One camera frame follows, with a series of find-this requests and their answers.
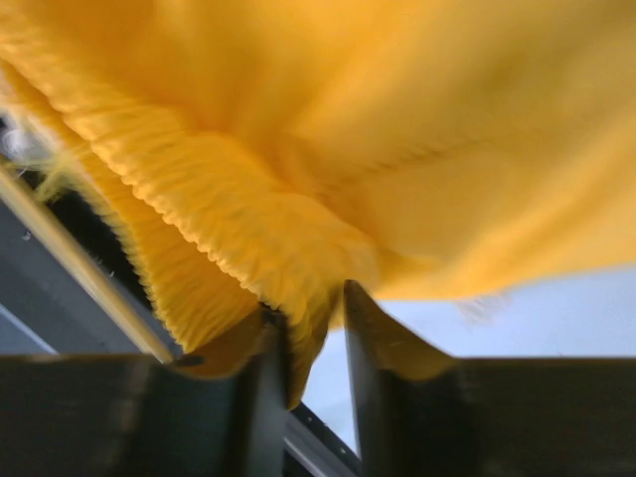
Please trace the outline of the yellow hanger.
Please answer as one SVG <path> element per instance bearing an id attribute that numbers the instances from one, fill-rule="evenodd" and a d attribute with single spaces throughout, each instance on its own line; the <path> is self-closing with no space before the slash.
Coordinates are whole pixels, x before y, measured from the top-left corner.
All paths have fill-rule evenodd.
<path id="1" fill-rule="evenodd" d="M 141 352 L 153 355 L 161 363 L 173 360 L 169 349 L 77 241 L 5 166 L 1 167 L 1 200 Z"/>

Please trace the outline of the yellow shorts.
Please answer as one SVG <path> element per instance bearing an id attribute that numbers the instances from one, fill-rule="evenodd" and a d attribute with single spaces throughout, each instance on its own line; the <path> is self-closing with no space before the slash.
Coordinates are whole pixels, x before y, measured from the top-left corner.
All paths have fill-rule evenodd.
<path id="1" fill-rule="evenodd" d="M 456 299 L 635 260 L 631 1 L 5 1 L 1 107 L 212 373 L 286 314 L 291 405 L 348 279 Z"/>

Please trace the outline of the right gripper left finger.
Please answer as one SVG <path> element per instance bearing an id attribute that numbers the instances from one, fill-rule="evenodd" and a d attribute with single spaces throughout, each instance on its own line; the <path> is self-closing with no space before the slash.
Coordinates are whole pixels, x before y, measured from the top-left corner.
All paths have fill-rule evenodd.
<path id="1" fill-rule="evenodd" d="M 235 371 L 213 351 L 174 365 L 143 355 L 1 361 L 5 476 L 279 476 L 286 411 L 283 317 L 262 308 Z"/>

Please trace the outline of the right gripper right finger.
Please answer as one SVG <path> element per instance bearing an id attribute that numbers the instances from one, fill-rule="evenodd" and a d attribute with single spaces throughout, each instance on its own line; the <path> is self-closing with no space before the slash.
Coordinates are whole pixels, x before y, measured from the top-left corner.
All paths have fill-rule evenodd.
<path id="1" fill-rule="evenodd" d="M 344 285 L 366 476 L 631 476 L 635 363 L 455 358 Z"/>

